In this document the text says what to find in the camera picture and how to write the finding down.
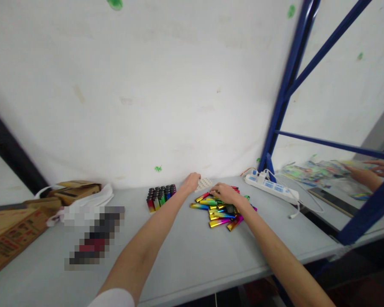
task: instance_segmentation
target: cardboard box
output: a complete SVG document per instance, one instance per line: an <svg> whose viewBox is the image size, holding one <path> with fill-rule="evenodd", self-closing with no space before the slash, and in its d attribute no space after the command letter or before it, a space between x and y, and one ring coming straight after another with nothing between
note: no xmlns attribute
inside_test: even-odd
<svg viewBox="0 0 384 307"><path fill-rule="evenodd" d="M0 270L47 229L46 221L41 208L0 211Z"/></svg>
<svg viewBox="0 0 384 307"><path fill-rule="evenodd" d="M86 180L65 181L57 185L65 188L51 191L48 196L61 199L63 206L69 206L76 200L101 191L101 184Z"/></svg>
<svg viewBox="0 0 384 307"><path fill-rule="evenodd" d="M24 204L27 206L27 208L31 209L41 208L47 217L52 217L55 215L62 206L61 200L56 197L26 200Z"/></svg>

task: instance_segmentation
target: hand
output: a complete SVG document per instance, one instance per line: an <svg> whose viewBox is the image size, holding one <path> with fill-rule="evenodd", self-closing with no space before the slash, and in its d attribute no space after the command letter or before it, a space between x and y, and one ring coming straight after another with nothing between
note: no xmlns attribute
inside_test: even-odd
<svg viewBox="0 0 384 307"><path fill-rule="evenodd" d="M201 178L201 174L198 173L190 173L188 177L186 177L181 190L184 190L189 194L191 194L198 187L198 180Z"/></svg>
<svg viewBox="0 0 384 307"><path fill-rule="evenodd" d="M377 190L383 183L376 173L370 170L362 170L351 166L344 166L351 172L351 178L368 187L372 192Z"/></svg>
<svg viewBox="0 0 384 307"><path fill-rule="evenodd" d="M210 189L210 193L227 204L239 205L246 198L236 192L230 185L226 183L218 183Z"/></svg>
<svg viewBox="0 0 384 307"><path fill-rule="evenodd" d="M366 161L364 163L378 165L377 167L372 168L371 171L373 171L373 172L381 171L381 172L376 173L376 174L378 176L380 176L380 177L384 177L384 161L380 161L380 160L377 160L377 161Z"/></svg>

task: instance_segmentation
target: blue shelf frame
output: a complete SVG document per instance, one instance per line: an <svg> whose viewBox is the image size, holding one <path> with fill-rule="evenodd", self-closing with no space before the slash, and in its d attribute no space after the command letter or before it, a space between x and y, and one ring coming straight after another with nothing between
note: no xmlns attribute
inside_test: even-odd
<svg viewBox="0 0 384 307"><path fill-rule="evenodd" d="M368 148L332 142L324 139L299 135L295 133L281 131L280 128L285 117L285 112L290 101L291 95L299 88L313 69L320 63L323 57L329 52L334 44L370 4L371 0L359 0L339 26L334 30L332 35L324 43L321 49L316 53L310 63L297 77L299 67L302 62L307 41L316 18L320 0L304 0L302 9L297 23L296 32L287 60L283 80L277 96L273 116L270 122L269 131L266 137L265 146L260 158L258 171L262 171L271 164L271 155L279 135L284 135L296 139L305 140L317 144L322 144L334 148L343 149L377 159L384 159L384 152L374 151ZM373 224L375 224L384 215L384 183L383 185L367 200L359 212L347 223L341 230L336 239L343 245L355 243Z"/></svg>

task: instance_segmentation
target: white power strip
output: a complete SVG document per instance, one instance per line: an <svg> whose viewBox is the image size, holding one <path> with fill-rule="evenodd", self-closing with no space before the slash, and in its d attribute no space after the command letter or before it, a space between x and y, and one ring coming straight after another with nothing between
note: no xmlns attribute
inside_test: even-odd
<svg viewBox="0 0 384 307"><path fill-rule="evenodd" d="M299 202L299 192L267 180L266 173L253 171L244 177L244 181L249 185L253 185L256 188L275 195L293 205L297 205Z"/></svg>
<svg viewBox="0 0 384 307"><path fill-rule="evenodd" d="M213 187L212 181L210 181L209 178L202 178L198 180L198 187L196 188L195 192L198 192L200 190L205 190Z"/></svg>

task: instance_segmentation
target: smartphone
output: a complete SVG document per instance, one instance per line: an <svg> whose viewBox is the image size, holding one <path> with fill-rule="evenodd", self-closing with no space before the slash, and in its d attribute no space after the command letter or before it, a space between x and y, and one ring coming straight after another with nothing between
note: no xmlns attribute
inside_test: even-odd
<svg viewBox="0 0 384 307"><path fill-rule="evenodd" d="M354 217L358 212L358 209L356 207L353 207L349 203L346 203L344 200L341 200L340 198L337 198L334 195L331 195L329 192L326 192L325 190L322 190L320 188L311 188L311 189L308 189L307 191L309 191L309 193L313 194L314 196L320 198L324 202L328 203L330 206L343 212L345 215L349 217Z"/></svg>

